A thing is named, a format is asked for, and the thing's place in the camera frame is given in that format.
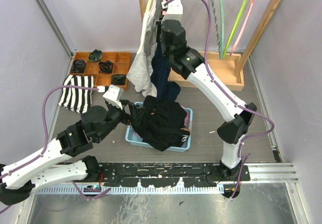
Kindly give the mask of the black printed t shirt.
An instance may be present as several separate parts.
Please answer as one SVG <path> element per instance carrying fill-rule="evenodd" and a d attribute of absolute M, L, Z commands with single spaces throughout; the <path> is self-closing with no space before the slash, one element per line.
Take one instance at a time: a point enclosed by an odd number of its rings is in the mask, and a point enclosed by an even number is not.
<path fill-rule="evenodd" d="M 170 147 L 182 147 L 190 135 L 191 132 L 186 127 L 159 127 L 154 131 L 150 145 L 163 152 Z"/>

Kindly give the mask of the mint green hanger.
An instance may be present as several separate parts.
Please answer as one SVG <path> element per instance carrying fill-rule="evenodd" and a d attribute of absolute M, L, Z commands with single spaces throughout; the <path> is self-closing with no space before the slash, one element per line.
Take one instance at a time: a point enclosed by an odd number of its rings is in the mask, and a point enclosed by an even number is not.
<path fill-rule="evenodd" d="M 215 35 L 216 41 L 218 45 L 218 53 L 219 59 L 223 59 L 223 51 L 224 51 L 224 5 L 223 0 L 218 0 L 219 9 L 216 9 L 215 0 L 209 0 L 211 11 L 213 14 L 214 26 L 215 26 Z"/>

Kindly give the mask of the pink plastic hanger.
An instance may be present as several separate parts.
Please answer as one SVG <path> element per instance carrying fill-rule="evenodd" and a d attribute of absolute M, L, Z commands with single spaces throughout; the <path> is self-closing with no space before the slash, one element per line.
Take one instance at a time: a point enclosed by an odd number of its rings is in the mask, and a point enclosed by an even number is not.
<path fill-rule="evenodd" d="M 237 46 L 238 46 L 238 44 L 239 44 L 239 42 L 240 42 L 240 40 L 241 40 L 241 37 L 242 37 L 242 35 L 243 35 L 243 33 L 244 33 L 244 30 L 245 30 L 245 28 L 246 28 L 247 22 L 248 22 L 248 20 L 249 20 L 250 14 L 251 14 L 251 12 L 252 12 L 252 9 L 253 9 L 253 6 L 254 6 L 254 3 L 255 3 L 255 0 L 250 0 L 250 5 L 249 5 L 248 12 L 247 12 L 247 14 L 246 14 L 246 16 L 245 16 L 245 20 L 244 20 L 244 22 L 243 22 L 243 25 L 242 25 L 242 27 L 241 27 L 241 29 L 240 29 L 240 32 L 239 32 L 239 34 L 238 34 L 237 38 L 236 38 L 236 41 L 235 41 L 235 43 L 234 43 L 234 45 L 233 45 L 233 47 L 232 47 L 232 49 L 231 49 L 230 55 L 232 55 L 232 54 L 235 52 L 235 50 L 236 50 L 236 48 L 237 48 Z"/>

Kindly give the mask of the lime green hanger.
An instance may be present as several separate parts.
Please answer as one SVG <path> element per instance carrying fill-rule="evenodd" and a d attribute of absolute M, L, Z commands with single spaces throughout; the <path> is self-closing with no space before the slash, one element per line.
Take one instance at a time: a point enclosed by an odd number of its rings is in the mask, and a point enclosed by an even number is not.
<path fill-rule="evenodd" d="M 239 9 L 237 17 L 235 19 L 235 22 L 234 22 L 233 27 L 231 29 L 231 32 L 229 34 L 228 40 L 226 42 L 226 45 L 225 45 L 225 48 L 224 48 L 224 51 L 223 51 L 223 58 L 225 58 L 225 56 L 226 56 L 228 48 L 229 48 L 229 46 L 231 44 L 231 41 L 232 41 L 232 39 L 233 39 L 233 37 L 234 37 L 234 35 L 236 33 L 236 30 L 237 30 L 237 28 L 238 28 L 238 26 L 239 26 L 239 24 L 241 22 L 242 16 L 245 13 L 246 7 L 249 4 L 249 2 L 250 2 L 250 0 L 243 0 L 243 3 L 242 3 L 242 5 L 241 5 L 241 7 Z"/>

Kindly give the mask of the navy blue t shirt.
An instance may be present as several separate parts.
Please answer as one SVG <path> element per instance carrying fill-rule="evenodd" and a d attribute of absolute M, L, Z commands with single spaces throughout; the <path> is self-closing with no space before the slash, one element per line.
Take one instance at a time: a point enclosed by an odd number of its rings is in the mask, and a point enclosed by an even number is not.
<path fill-rule="evenodd" d="M 160 9 L 157 10 L 157 20 L 162 19 L 163 13 L 162 5 L 159 3 Z M 175 82 L 169 82 L 168 78 L 171 68 L 168 65 L 167 59 L 163 56 L 161 43 L 157 43 L 154 57 L 151 61 L 153 72 L 150 76 L 152 90 L 148 94 L 155 97 L 157 100 L 167 98 L 175 101 L 179 95 L 181 88 Z"/>

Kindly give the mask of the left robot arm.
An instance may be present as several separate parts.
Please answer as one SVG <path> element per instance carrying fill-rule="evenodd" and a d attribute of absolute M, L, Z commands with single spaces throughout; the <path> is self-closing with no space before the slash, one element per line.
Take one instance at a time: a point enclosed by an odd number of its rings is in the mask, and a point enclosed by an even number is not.
<path fill-rule="evenodd" d="M 11 165 L 1 165 L 1 203 L 10 206 L 26 200 L 38 189 L 67 181 L 95 182 L 101 167 L 94 156 L 63 167 L 56 164 L 67 161 L 93 148 L 113 131 L 119 123 L 138 125 L 144 107 L 127 100 L 121 108 L 107 104 L 90 107 L 80 121 L 69 126 L 46 147 Z"/>

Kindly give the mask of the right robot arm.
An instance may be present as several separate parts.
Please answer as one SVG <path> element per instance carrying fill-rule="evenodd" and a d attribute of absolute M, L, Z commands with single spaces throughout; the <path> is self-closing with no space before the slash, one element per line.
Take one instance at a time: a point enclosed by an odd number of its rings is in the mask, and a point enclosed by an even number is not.
<path fill-rule="evenodd" d="M 225 122 L 217 129 L 223 141 L 218 171 L 223 179 L 233 180 L 241 169 L 242 138 L 257 111 L 256 105 L 233 94 L 207 65 L 204 56 L 187 45 L 186 31 L 178 20 L 161 22 L 159 41 L 171 69 L 196 86 L 222 115 Z"/>

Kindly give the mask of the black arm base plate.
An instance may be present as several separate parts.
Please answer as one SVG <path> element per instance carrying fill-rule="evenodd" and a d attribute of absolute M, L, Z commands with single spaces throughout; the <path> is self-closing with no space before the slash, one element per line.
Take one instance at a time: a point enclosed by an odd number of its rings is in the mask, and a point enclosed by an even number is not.
<path fill-rule="evenodd" d="M 250 181 L 246 165 L 241 174 L 231 177 L 221 173 L 219 164 L 213 163 L 101 163 L 101 172 L 95 182 L 101 180 L 106 187 L 175 187 L 180 181 L 185 188 L 215 187 L 216 183 Z"/>

